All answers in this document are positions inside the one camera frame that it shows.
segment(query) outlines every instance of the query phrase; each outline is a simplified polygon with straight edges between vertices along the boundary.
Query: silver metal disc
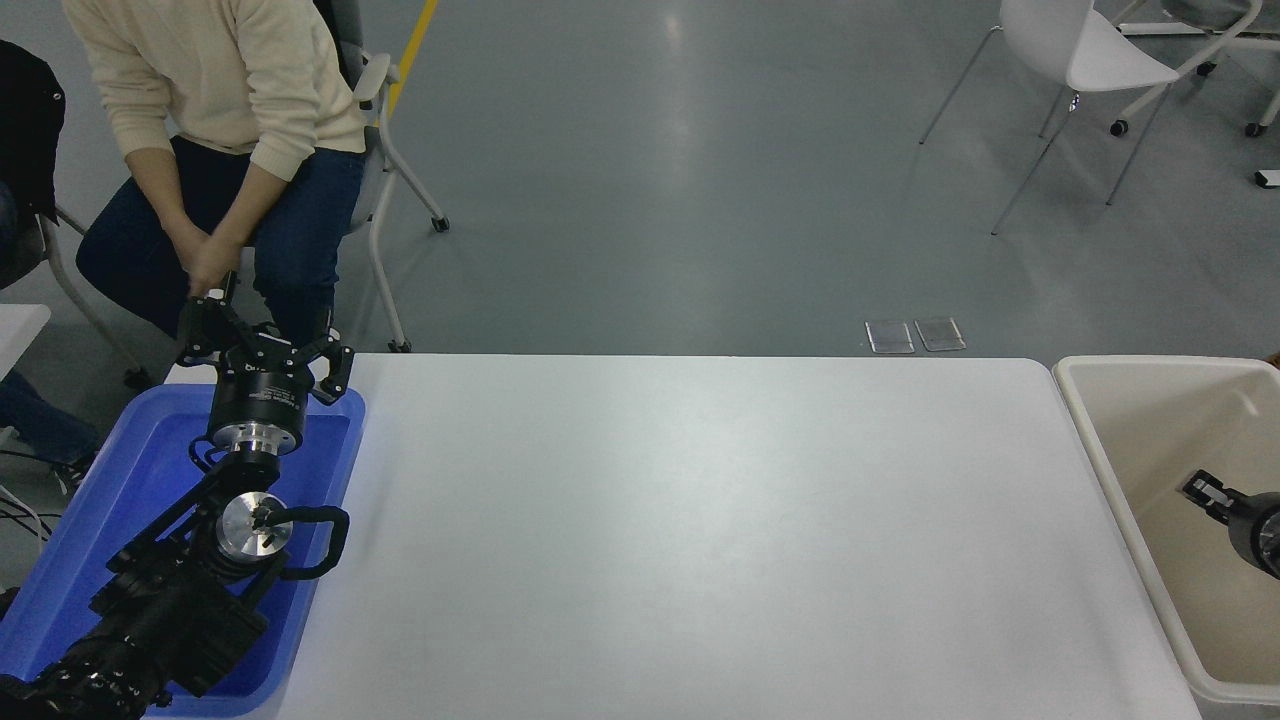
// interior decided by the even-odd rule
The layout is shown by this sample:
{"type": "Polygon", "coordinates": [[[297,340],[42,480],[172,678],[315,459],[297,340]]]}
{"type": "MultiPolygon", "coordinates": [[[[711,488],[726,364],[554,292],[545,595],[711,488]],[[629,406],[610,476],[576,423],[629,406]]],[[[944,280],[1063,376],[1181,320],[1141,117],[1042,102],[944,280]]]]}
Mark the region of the silver metal disc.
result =
{"type": "Polygon", "coordinates": [[[265,492],[246,492],[237,496],[223,510],[218,520],[218,546],[223,553],[237,561],[253,561],[279,552],[293,533],[293,523],[269,528],[253,528],[253,511],[259,507],[283,510],[284,503],[265,492]]]}

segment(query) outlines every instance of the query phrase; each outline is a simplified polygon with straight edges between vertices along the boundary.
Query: person's hand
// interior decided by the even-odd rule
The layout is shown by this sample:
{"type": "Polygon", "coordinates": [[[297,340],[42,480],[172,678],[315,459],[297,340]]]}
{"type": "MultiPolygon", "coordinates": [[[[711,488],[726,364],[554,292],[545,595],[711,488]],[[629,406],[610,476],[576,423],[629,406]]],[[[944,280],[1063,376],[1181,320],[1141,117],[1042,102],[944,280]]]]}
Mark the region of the person's hand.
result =
{"type": "Polygon", "coordinates": [[[244,241],[214,231],[200,246],[200,251],[187,266],[191,283],[187,295],[204,297],[210,290],[223,284],[227,273],[239,269],[239,254],[244,241]]]}
{"type": "Polygon", "coordinates": [[[183,270],[189,272],[201,246],[209,240],[209,233],[197,228],[186,217],[166,225],[164,231],[169,236],[169,241],[173,242],[174,252],[178,254],[178,264],[182,265],[183,270]]]}

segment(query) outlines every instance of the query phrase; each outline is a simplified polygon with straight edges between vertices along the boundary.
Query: yellow floor line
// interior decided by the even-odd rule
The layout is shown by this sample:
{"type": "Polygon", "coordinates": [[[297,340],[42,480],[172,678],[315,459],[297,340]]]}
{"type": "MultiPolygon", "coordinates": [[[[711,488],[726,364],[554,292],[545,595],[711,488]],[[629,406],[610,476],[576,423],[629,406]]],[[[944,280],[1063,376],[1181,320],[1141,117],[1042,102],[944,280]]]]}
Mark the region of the yellow floor line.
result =
{"type": "Polygon", "coordinates": [[[417,17],[417,24],[413,26],[413,35],[408,37],[408,45],[404,46],[404,54],[401,56],[401,81],[392,86],[392,94],[387,100],[387,115],[389,117],[396,111],[396,101],[399,100],[399,91],[404,87],[404,81],[408,79],[408,72],[413,69],[413,59],[417,58],[417,49],[422,45],[422,36],[426,35],[426,26],[431,24],[431,15],[435,14],[435,4],[438,0],[426,0],[422,4],[422,14],[417,17]]]}

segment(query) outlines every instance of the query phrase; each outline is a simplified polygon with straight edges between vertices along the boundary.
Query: beige plastic bin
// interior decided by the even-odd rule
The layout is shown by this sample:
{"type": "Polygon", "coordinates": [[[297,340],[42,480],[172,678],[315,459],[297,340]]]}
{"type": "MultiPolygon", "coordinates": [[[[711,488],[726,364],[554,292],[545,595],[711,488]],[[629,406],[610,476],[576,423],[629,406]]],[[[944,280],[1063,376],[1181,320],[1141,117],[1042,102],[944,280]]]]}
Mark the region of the beige plastic bin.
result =
{"type": "Polygon", "coordinates": [[[1199,468],[1249,495],[1280,491],[1280,370],[1098,356],[1053,375],[1202,714],[1280,717],[1280,580],[1179,493],[1199,468]]]}

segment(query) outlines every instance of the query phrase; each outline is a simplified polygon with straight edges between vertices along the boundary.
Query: beige sweater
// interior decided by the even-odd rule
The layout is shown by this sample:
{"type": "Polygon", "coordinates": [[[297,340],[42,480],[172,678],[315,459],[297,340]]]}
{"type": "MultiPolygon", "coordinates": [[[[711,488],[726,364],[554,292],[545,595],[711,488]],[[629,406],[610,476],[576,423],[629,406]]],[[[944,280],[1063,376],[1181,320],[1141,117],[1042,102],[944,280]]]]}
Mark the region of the beige sweater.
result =
{"type": "Polygon", "coordinates": [[[364,115],[310,0],[63,0],[120,152],[200,145],[285,181],[316,147],[362,152],[364,115]]]}

